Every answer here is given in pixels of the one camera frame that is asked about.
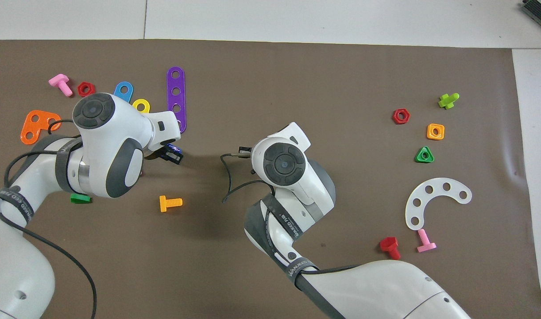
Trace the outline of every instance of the hole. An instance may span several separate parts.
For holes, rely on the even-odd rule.
[[[20,290],[15,291],[14,295],[15,295],[15,298],[17,298],[19,300],[26,299],[26,294],[24,292],[20,291]]]

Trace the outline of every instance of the black strap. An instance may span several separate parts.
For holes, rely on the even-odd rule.
[[[71,140],[60,147],[56,153],[56,165],[54,165],[54,173],[56,175],[56,181],[62,190],[68,193],[78,193],[68,182],[68,162],[70,161],[70,153],[82,147],[82,138]]]
[[[294,218],[285,210],[280,202],[272,195],[268,194],[263,198],[263,203],[267,206],[268,210],[275,216],[276,220],[281,226],[288,232],[294,241],[296,241],[304,232],[295,222]]]
[[[284,272],[286,273],[288,279],[290,279],[290,281],[292,281],[292,283],[296,285],[296,277],[306,267],[316,267],[316,265],[313,262],[309,261],[308,258],[300,257],[291,262],[284,270]]]
[[[0,189],[0,199],[15,206],[19,212],[21,212],[24,220],[26,220],[28,224],[32,219],[32,216],[34,216],[34,210],[26,198],[18,192],[19,190],[20,188],[18,186],[12,186],[11,188],[3,187]]]

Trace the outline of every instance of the red hexagonal nut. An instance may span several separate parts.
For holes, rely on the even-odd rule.
[[[95,85],[90,82],[82,82],[78,85],[78,94],[80,97],[86,97],[93,93],[95,93]]]
[[[394,113],[392,113],[392,120],[396,124],[404,124],[408,122],[408,119],[410,119],[410,113],[408,113],[407,109],[396,109]]]

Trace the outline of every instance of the black button pad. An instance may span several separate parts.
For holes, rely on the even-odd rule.
[[[74,123],[81,128],[98,128],[113,117],[115,102],[111,95],[94,93],[81,99],[74,107]]]
[[[263,167],[273,183],[280,186],[292,185],[304,174],[304,154],[291,144],[275,143],[265,152]]]

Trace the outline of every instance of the green toy bolt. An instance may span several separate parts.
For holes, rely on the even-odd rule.
[[[438,104],[440,107],[445,107],[446,109],[451,109],[453,103],[459,99],[459,93],[453,93],[451,96],[444,94],[440,97]]]

